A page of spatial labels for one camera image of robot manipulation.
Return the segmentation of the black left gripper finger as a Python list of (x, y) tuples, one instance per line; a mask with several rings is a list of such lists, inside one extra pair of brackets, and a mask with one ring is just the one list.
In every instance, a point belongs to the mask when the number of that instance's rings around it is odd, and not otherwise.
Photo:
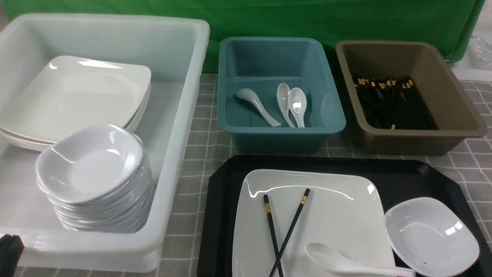
[(19, 235), (5, 234), (0, 239), (0, 276), (14, 277), (25, 246)]

